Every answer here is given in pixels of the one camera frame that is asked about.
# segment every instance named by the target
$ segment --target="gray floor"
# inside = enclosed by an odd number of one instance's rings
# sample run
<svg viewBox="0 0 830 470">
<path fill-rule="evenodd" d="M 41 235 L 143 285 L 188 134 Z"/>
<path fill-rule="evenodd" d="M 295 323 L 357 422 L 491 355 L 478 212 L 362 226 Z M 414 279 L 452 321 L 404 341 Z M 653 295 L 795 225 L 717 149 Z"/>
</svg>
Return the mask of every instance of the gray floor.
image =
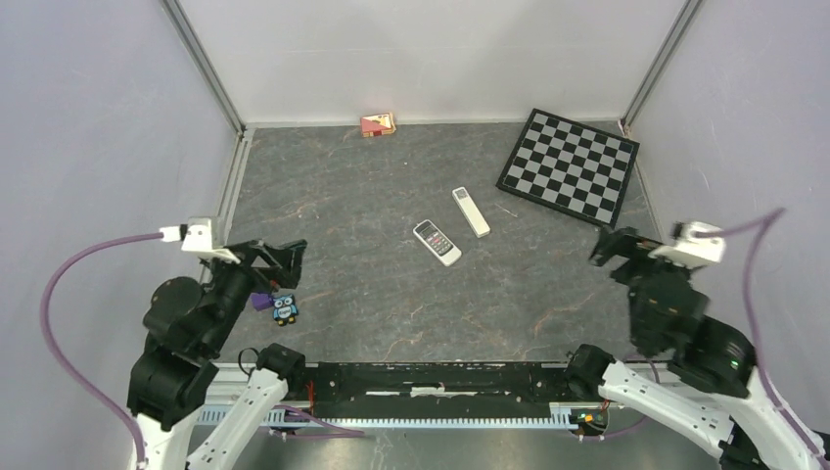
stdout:
<svg viewBox="0 0 830 470">
<path fill-rule="evenodd" d="M 272 342 L 312 361 L 565 360 L 580 343 L 630 352 L 625 289 L 586 262 L 596 227 L 494 186 L 521 129 L 406 125 L 370 139 L 357 127 L 258 130 L 231 241 L 308 240 L 300 318 L 280 328 L 246 311 L 222 359 Z M 489 235 L 477 239 L 456 207 L 459 186 Z M 425 218 L 464 252 L 453 266 L 412 235 Z M 656 235 L 636 174 L 618 222 L 629 225 Z"/>
</svg>

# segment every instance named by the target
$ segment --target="checkered board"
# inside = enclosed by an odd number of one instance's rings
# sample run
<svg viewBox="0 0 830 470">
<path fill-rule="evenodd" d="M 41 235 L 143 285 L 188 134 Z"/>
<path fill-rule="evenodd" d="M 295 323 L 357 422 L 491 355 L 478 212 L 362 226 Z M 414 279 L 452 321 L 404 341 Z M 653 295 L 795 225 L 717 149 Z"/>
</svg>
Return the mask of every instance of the checkered board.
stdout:
<svg viewBox="0 0 830 470">
<path fill-rule="evenodd" d="M 533 110 L 496 187 L 613 227 L 638 147 L 628 139 Z"/>
</svg>

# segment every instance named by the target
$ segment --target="air conditioner remote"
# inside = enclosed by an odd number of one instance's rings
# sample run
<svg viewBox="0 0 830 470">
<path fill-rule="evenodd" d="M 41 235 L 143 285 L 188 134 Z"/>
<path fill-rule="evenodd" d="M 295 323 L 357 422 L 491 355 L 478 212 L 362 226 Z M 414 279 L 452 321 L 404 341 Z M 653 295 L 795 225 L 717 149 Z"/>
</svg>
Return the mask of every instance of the air conditioner remote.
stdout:
<svg viewBox="0 0 830 470">
<path fill-rule="evenodd" d="M 438 227 L 429 220 L 424 220 L 412 229 L 412 233 L 427 247 L 444 266 L 449 266 L 461 258 L 461 250 L 446 238 Z"/>
<path fill-rule="evenodd" d="M 467 188 L 462 186 L 460 188 L 453 189 L 452 198 L 455 199 L 455 203 L 458 204 L 458 208 L 464 213 L 464 217 L 467 218 L 467 222 L 473 228 L 473 231 L 476 232 L 477 237 L 482 238 L 484 235 L 490 233 L 490 226 L 487 225 L 486 220 L 484 220 L 484 216 L 479 211 L 479 208 L 476 207 L 476 203 L 473 202 L 473 198 L 471 198 L 470 194 L 467 193 Z"/>
</svg>

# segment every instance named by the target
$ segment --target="white wall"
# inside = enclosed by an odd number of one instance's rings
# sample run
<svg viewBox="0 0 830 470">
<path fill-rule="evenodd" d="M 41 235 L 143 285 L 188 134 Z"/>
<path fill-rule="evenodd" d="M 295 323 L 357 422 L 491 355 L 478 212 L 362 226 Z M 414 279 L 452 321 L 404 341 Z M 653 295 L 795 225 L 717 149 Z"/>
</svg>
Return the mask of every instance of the white wall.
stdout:
<svg viewBox="0 0 830 470">
<path fill-rule="evenodd" d="M 235 136 L 159 2 L 0 12 L 0 468 L 122 469 L 129 434 L 47 353 L 41 292 L 93 243 L 215 212 Z M 53 300 L 60 344 L 126 403 L 153 290 L 194 272 L 158 242 L 78 264 Z"/>
<path fill-rule="evenodd" d="M 620 117 L 682 0 L 182 0 L 247 122 Z"/>
<path fill-rule="evenodd" d="M 754 284 L 766 357 L 807 424 L 830 431 L 830 4 L 706 2 L 633 124 L 664 229 L 733 225 L 783 206 Z M 750 237 L 696 284 L 710 313 L 747 331 L 740 275 Z"/>
</svg>

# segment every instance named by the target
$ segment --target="small box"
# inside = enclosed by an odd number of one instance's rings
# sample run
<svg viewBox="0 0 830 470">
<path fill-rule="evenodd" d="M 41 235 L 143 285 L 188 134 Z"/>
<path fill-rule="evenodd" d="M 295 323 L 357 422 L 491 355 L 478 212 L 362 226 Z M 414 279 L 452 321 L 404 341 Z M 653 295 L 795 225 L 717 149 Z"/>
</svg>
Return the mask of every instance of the small box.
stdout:
<svg viewBox="0 0 830 470">
<path fill-rule="evenodd" d="M 376 137 L 395 132 L 394 116 L 392 113 L 360 118 L 360 132 L 363 137 Z"/>
</svg>

